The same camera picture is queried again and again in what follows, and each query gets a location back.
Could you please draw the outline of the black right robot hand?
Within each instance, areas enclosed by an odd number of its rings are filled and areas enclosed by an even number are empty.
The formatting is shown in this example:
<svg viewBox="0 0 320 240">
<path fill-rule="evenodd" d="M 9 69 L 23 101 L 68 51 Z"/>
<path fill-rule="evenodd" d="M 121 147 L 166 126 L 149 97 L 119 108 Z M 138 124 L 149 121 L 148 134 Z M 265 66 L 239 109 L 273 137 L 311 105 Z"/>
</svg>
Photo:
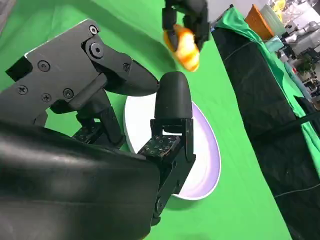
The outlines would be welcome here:
<svg viewBox="0 0 320 240">
<path fill-rule="evenodd" d="M 157 79 L 85 19 L 24 54 L 0 93 L 0 237 L 141 240 L 194 163 L 186 76 Z M 125 142 L 107 96 L 156 95 L 151 137 Z"/>
</svg>

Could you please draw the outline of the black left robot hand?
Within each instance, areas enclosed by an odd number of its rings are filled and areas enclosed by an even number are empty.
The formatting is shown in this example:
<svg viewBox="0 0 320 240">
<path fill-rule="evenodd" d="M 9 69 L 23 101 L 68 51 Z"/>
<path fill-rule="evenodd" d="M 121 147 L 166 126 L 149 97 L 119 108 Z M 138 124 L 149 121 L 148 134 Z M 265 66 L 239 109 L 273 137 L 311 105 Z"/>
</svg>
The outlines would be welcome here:
<svg viewBox="0 0 320 240">
<path fill-rule="evenodd" d="M 209 40 L 208 3 L 206 0 L 166 0 L 162 8 L 162 29 L 172 52 L 178 48 L 177 13 L 183 13 L 183 24 L 194 34 L 194 42 L 199 50 Z"/>
</svg>

